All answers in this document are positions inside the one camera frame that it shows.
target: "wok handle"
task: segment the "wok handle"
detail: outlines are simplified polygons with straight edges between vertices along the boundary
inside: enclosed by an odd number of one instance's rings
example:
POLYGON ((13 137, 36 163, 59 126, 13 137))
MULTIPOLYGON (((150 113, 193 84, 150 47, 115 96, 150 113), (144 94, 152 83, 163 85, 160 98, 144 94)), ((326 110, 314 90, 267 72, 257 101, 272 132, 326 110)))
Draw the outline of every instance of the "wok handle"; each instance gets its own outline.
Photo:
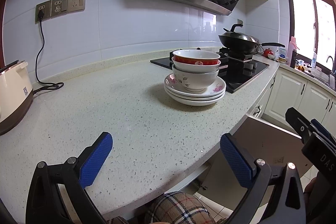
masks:
POLYGON ((243 27, 243 26, 244 26, 243 24, 233 24, 231 27, 231 32, 234 32, 236 27, 243 27))
POLYGON ((280 44, 280 43, 275 43, 275 42, 269 42, 269 43, 262 43, 261 44, 262 46, 276 46, 276 47, 286 47, 285 45, 283 44, 280 44))

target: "window pane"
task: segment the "window pane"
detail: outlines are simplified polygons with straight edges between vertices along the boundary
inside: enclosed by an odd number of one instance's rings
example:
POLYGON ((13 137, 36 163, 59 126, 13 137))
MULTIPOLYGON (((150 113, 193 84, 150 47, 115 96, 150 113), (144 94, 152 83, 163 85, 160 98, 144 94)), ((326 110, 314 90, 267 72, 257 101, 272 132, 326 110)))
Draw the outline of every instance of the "window pane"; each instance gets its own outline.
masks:
POLYGON ((335 57, 335 17, 334 10, 331 5, 323 0, 315 0, 317 8, 317 16, 319 23, 319 43, 316 62, 332 70, 333 63, 331 59, 326 62, 327 57, 331 55, 335 57))
POLYGON ((310 59, 315 47, 315 9, 313 0, 293 0, 297 52, 310 59))

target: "cabinet handle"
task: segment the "cabinet handle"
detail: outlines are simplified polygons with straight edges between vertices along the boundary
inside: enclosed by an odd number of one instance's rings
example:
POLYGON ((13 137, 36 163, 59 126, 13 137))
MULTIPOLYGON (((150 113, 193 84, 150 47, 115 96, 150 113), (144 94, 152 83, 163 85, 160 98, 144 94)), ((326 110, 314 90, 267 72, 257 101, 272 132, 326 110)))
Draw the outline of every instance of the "cabinet handle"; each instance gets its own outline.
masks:
POLYGON ((334 101, 332 101, 332 102, 331 102, 331 107, 330 107, 330 109, 329 109, 329 111, 328 111, 328 112, 330 112, 330 111, 331 111, 331 109, 333 108, 333 104, 334 104, 334 101))
POLYGON ((254 112, 253 115, 258 114, 260 112, 260 105, 258 105, 258 109, 259 110, 257 112, 254 112))
POLYGON ((302 88, 302 91, 301 91, 301 95, 302 95, 302 93, 303 93, 303 90, 305 89, 305 85, 306 85, 306 84, 303 84, 303 88, 302 88))
POLYGON ((328 108, 329 104, 330 104, 330 99, 329 99, 329 102, 328 102, 328 105, 327 105, 326 109, 328 108))
POLYGON ((269 87, 270 89, 272 88, 272 86, 274 85, 275 83, 275 76, 273 77, 273 83, 271 84, 271 86, 269 87))

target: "brown appliance base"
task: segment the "brown appliance base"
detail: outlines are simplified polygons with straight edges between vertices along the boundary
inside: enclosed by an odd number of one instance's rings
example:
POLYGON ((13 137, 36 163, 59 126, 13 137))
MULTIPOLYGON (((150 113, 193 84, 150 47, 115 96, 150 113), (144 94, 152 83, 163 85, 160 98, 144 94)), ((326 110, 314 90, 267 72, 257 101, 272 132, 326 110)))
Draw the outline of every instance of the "brown appliance base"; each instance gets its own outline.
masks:
POLYGON ((33 101, 34 92, 28 94, 27 98, 22 102, 22 104, 6 119, 0 122, 0 135, 3 135, 10 131, 12 128, 16 127, 19 122, 26 115, 32 101, 33 101))

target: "electrical socket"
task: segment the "electrical socket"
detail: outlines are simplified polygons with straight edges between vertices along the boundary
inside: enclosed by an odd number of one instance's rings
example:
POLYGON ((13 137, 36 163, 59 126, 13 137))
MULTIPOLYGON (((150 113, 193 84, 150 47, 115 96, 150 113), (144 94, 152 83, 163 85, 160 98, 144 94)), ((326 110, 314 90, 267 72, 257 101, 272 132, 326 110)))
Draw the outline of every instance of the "electrical socket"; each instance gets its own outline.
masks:
POLYGON ((68 12, 85 9, 85 0, 68 0, 68 12))
POLYGON ((42 10, 44 13, 43 19, 45 20, 47 18, 51 17, 51 0, 48 0, 46 2, 40 3, 38 5, 36 5, 36 9, 35 9, 35 23, 39 23, 40 19, 37 16, 39 11, 42 10))
POLYGON ((68 12, 68 0, 51 1, 51 17, 66 14, 68 12))

